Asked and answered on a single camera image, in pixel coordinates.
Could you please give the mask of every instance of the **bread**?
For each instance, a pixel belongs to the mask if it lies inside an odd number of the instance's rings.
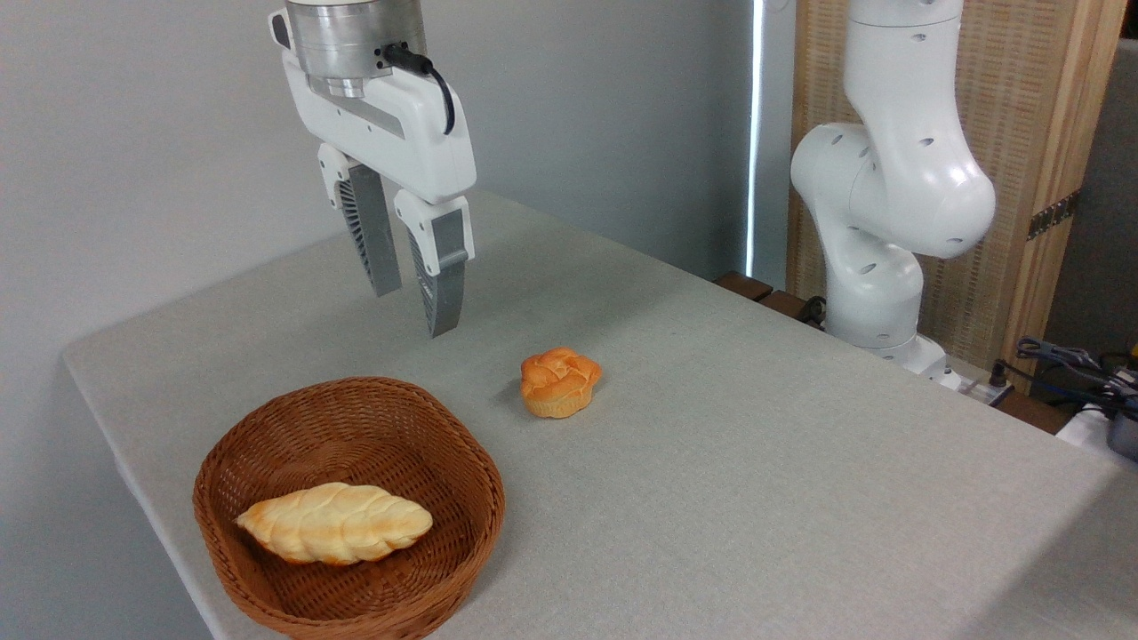
[[[257,502],[237,525],[292,564],[353,565],[411,547],[431,527],[419,504],[378,486],[333,482]]]
[[[601,366],[569,347],[531,355],[521,363],[521,399],[541,418],[568,418],[593,401]]]

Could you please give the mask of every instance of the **orange bun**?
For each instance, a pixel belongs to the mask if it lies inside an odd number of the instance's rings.
[[[521,399],[539,418],[568,418],[593,401],[601,366],[559,346],[521,363]]]

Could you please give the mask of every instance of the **wicker basket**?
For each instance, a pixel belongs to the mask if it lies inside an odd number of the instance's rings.
[[[290,565],[233,519],[249,506],[325,482],[373,484],[435,518],[415,545],[349,567]],[[193,514],[225,592],[296,639],[412,639],[470,593],[502,528],[502,478],[465,427],[426,391],[347,378],[277,397],[237,424],[201,463]]]

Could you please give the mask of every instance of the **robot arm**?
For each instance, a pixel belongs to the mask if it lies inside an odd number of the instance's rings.
[[[851,0],[844,87],[863,124],[810,131],[791,180],[826,259],[826,330],[931,378],[943,350],[917,336],[912,252],[955,257],[996,196],[968,150],[954,80],[963,0]]]
[[[329,202],[344,212],[377,295],[399,287],[384,177],[411,236],[432,336],[459,320],[475,256],[476,180],[462,101],[422,50],[418,1],[289,0],[269,17],[284,74],[318,157]]]

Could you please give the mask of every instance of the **metal hinge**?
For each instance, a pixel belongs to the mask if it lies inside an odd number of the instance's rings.
[[[1028,228],[1028,240],[1034,240],[1052,227],[1074,215],[1075,206],[1079,204],[1079,191],[1075,189],[1070,196],[1032,215],[1031,225]]]

